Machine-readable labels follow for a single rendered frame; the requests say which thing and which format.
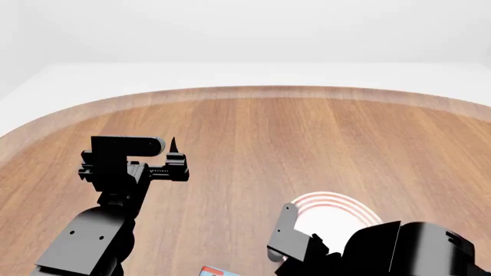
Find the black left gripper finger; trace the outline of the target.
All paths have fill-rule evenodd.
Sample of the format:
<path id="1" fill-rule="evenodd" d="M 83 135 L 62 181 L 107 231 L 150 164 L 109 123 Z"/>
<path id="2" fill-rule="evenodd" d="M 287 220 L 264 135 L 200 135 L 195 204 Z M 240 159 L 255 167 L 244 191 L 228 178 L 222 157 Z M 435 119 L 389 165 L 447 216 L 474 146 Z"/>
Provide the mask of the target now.
<path id="1" fill-rule="evenodd" d="M 177 149 L 176 137 L 171 140 L 170 151 L 166 154 L 165 167 L 172 181 L 185 182 L 189 180 L 186 155 Z"/>
<path id="2" fill-rule="evenodd" d="M 81 180 L 87 181 L 88 183 L 93 182 L 93 153 L 90 150 L 85 150 L 81 152 L 81 167 L 79 168 L 78 175 Z"/>

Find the white plate with red rings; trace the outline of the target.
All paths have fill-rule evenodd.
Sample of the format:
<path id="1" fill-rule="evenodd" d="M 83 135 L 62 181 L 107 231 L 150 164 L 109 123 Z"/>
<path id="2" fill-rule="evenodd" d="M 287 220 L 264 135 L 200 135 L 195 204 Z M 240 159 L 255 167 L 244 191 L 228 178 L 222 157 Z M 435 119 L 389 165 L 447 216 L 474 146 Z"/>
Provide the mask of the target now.
<path id="1" fill-rule="evenodd" d="M 330 252 L 342 253 L 355 232 L 383 223 L 365 204 L 336 192 L 310 192 L 290 203 L 298 207 L 295 229 L 317 234 Z"/>

